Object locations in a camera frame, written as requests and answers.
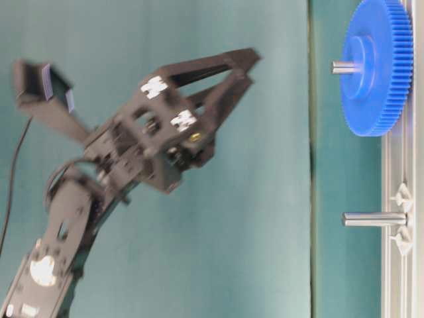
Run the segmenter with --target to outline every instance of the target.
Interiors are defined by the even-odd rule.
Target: metal shaft
[[[406,221],[404,213],[343,213],[342,219],[346,227],[389,227]]]
[[[354,62],[334,61],[331,64],[331,73],[333,74],[353,74],[358,71]]]

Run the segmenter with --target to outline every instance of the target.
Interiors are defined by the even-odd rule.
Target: teal background
[[[314,318],[381,317],[380,230],[341,225],[343,212],[381,210],[381,141],[349,131],[330,73],[359,3],[309,0]]]
[[[255,47],[263,57],[256,83],[219,131],[214,159],[172,195],[140,185],[129,207],[118,206],[71,317],[310,317],[306,1],[4,0],[0,41],[4,206],[25,122],[11,87],[15,58],[54,62],[75,83],[78,114],[93,127],[163,64]],[[1,298],[44,232],[49,173],[79,154],[78,145],[31,126],[0,259]]]

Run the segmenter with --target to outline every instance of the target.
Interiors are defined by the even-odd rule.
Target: gripper jaw
[[[13,83],[21,111],[79,143],[88,137],[89,131],[71,114],[74,97],[70,83],[50,63],[17,60]]]

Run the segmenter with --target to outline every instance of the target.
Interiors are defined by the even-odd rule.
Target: gear teeth
[[[366,1],[363,0],[356,8],[350,20],[351,22],[357,10]],[[382,136],[396,124],[403,110],[403,105],[407,100],[413,73],[413,32],[409,17],[399,0],[381,0],[381,2],[386,6],[386,13],[390,20],[393,48],[392,74],[386,102],[382,107],[380,118],[366,136]]]

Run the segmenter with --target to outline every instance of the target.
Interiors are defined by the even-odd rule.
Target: black cable
[[[30,117],[28,121],[26,122],[21,138],[19,139],[18,145],[15,149],[15,153],[13,154],[11,175],[9,179],[9,194],[7,197],[6,216],[5,216],[5,222],[3,223],[3,230],[1,231],[1,237],[0,237],[0,256],[1,256],[1,252],[3,251],[3,243],[5,242],[7,225],[9,224],[9,217],[11,215],[12,199],[13,199],[13,182],[15,181],[16,162],[18,159],[19,150],[21,149],[22,143],[25,139],[25,136],[27,135],[28,128],[29,128],[29,125],[31,124],[31,121],[32,121],[32,117]]]

